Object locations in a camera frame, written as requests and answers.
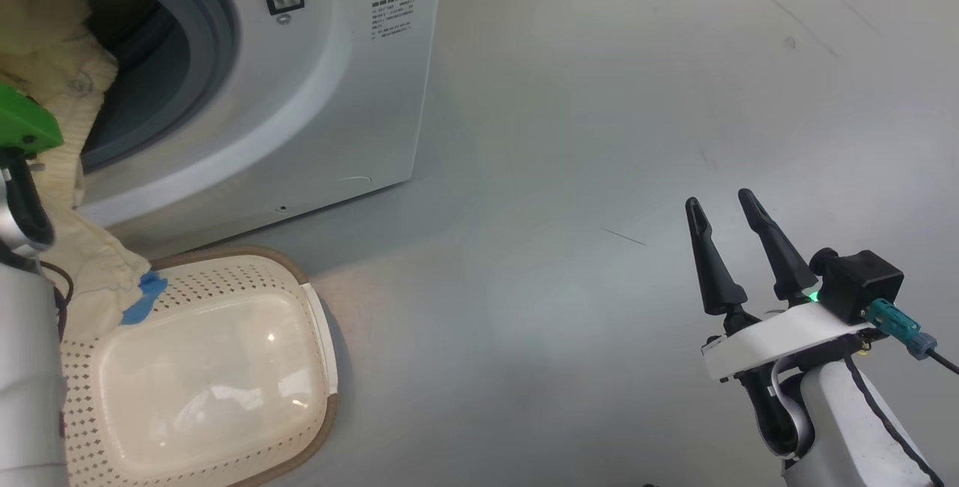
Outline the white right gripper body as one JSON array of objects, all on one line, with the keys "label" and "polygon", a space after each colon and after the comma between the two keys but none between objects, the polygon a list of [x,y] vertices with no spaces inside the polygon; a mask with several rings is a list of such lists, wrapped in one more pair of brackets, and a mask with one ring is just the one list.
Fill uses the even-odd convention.
[{"label": "white right gripper body", "polygon": [[711,378],[745,389],[767,449],[787,462],[877,460],[877,396],[852,355],[877,327],[847,322],[818,302],[796,303],[761,320],[741,310],[702,347]]}]

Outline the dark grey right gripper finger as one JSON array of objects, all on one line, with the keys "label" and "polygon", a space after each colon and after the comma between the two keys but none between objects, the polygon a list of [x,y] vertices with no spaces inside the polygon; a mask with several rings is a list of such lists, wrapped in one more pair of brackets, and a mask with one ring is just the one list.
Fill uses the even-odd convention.
[{"label": "dark grey right gripper finger", "polygon": [[817,285],[817,276],[752,190],[739,190],[739,203],[750,229],[763,244],[775,278],[773,290],[777,298],[787,303],[810,303],[806,290]]},{"label": "dark grey right gripper finger", "polygon": [[741,310],[748,299],[747,294],[733,281],[717,251],[712,239],[713,229],[698,198],[686,200],[685,211],[704,312],[720,316]]}]

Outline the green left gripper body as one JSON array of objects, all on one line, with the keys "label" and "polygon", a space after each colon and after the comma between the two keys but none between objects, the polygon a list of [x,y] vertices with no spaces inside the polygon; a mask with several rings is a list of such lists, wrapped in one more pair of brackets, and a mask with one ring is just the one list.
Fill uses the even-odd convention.
[{"label": "green left gripper body", "polygon": [[55,242],[30,162],[61,145],[55,116],[17,88],[1,85],[1,233],[11,252],[44,252]]}]

